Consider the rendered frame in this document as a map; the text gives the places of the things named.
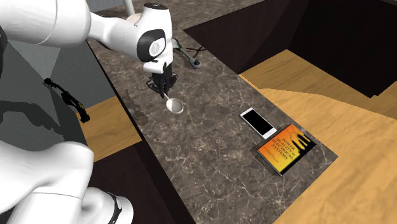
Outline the orange book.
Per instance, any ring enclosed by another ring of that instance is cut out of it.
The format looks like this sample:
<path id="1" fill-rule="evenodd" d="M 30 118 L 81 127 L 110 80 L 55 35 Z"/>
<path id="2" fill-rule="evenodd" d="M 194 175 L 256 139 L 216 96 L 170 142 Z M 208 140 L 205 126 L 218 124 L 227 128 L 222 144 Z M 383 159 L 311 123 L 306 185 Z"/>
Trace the orange book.
<path id="1" fill-rule="evenodd" d="M 260 146 L 256 152 L 282 176 L 315 146 L 313 140 L 291 123 Z"/>

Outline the dark red thin tool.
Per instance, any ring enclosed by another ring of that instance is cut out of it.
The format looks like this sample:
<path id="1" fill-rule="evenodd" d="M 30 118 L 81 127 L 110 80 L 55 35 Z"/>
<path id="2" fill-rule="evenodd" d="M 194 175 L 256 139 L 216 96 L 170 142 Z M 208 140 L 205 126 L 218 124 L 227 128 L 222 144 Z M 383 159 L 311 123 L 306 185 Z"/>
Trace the dark red thin tool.
<path id="1" fill-rule="evenodd" d="M 194 52 L 193 58 L 195 58 L 200 52 L 206 51 L 206 49 L 203 46 L 200 46 L 198 48 L 188 48 L 186 47 L 187 50 L 191 50 Z"/>

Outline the white spoon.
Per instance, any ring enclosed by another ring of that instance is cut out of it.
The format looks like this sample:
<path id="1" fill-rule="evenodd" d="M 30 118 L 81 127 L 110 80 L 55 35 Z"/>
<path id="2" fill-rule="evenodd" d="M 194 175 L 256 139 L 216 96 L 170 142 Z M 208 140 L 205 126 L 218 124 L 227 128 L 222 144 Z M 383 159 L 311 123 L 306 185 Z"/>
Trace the white spoon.
<path id="1" fill-rule="evenodd" d="M 167 109 L 175 114 L 181 114 L 184 110 L 183 103 L 176 98 L 170 98 L 167 94 L 164 94 L 167 98 L 166 107 Z"/>

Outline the grey ratchet wrench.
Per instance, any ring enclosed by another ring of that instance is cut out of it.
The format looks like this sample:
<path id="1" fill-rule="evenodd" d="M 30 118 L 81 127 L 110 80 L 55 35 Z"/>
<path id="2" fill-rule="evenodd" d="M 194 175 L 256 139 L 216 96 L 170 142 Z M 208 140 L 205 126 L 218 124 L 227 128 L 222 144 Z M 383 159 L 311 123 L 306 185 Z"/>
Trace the grey ratchet wrench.
<path id="1" fill-rule="evenodd" d="M 176 49 L 179 52 L 181 52 L 189 60 L 189 63 L 192 65 L 193 68 L 195 69 L 201 68 L 202 64 L 199 61 L 199 59 L 193 58 L 191 55 L 189 55 L 176 38 L 172 38 L 171 42 L 173 49 Z"/>

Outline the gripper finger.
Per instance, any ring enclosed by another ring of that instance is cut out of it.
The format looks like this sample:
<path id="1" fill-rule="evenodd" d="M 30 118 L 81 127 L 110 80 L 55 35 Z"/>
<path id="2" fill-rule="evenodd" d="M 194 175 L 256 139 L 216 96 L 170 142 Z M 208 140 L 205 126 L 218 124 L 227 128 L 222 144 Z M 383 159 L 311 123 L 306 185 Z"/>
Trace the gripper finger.
<path id="1" fill-rule="evenodd" d="M 164 93 L 164 85 L 159 83 L 158 85 L 156 84 L 156 82 L 153 79 L 150 79 L 149 81 L 146 82 L 146 85 L 148 86 L 148 88 L 150 88 L 152 91 L 154 91 L 155 93 L 159 94 L 161 96 L 161 98 L 165 97 L 165 93 Z"/>
<path id="2" fill-rule="evenodd" d="M 165 79 L 164 86 L 164 94 L 168 94 L 169 90 L 174 86 L 176 80 L 178 79 L 178 75 L 176 73 L 172 73 L 170 76 Z"/>

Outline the black slender object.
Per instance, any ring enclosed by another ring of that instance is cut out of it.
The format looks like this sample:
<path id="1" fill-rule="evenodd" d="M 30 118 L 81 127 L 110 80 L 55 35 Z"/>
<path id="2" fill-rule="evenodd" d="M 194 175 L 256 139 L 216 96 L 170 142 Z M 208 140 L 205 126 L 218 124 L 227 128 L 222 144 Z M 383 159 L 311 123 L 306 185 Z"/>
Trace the black slender object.
<path id="1" fill-rule="evenodd" d="M 68 91 L 64 90 L 60 85 L 54 83 L 50 78 L 44 79 L 44 83 L 52 88 L 57 88 L 61 91 L 62 100 L 69 106 L 73 106 L 78 114 L 80 115 L 80 121 L 82 123 L 86 123 L 90 120 L 90 116 L 88 115 L 84 105 L 78 101 L 75 97 L 73 97 Z"/>

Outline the white pole with round base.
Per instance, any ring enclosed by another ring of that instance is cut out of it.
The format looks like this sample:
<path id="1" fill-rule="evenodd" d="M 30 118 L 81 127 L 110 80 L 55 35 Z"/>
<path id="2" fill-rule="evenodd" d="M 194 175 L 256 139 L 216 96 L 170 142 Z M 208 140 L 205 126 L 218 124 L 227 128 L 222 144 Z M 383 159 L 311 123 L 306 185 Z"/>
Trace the white pole with round base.
<path id="1" fill-rule="evenodd" d="M 125 11 L 127 12 L 127 21 L 135 24 L 142 17 L 142 13 L 136 13 L 133 5 L 133 0 L 123 0 Z"/>

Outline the white phone with black screen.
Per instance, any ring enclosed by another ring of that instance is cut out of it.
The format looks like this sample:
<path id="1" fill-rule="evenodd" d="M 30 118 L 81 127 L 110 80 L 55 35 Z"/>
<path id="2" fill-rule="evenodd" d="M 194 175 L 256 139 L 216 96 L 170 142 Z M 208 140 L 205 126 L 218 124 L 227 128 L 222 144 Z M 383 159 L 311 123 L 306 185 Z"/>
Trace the white phone with black screen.
<path id="1" fill-rule="evenodd" d="M 239 115 L 262 139 L 268 139 L 277 129 L 254 108 L 248 108 Z"/>

